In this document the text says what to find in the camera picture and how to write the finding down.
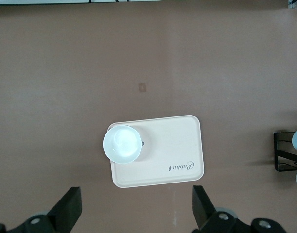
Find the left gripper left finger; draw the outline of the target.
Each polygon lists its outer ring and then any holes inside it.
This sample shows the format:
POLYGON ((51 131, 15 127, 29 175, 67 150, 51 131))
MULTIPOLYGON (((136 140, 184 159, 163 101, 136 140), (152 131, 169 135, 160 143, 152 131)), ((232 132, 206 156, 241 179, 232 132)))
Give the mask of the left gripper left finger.
POLYGON ((0 233, 69 233, 81 213, 81 188, 72 187, 47 214, 32 216, 10 230, 0 223, 0 233))

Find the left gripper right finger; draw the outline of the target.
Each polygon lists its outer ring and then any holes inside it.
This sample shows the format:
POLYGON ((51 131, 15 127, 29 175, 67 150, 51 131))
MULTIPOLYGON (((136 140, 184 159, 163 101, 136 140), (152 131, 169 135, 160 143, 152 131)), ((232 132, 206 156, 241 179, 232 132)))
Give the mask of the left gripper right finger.
POLYGON ((214 207, 204 188, 192 188, 192 211, 198 228, 194 233, 284 233, 286 230, 276 221, 255 218, 248 225, 239 220, 234 211, 214 207))

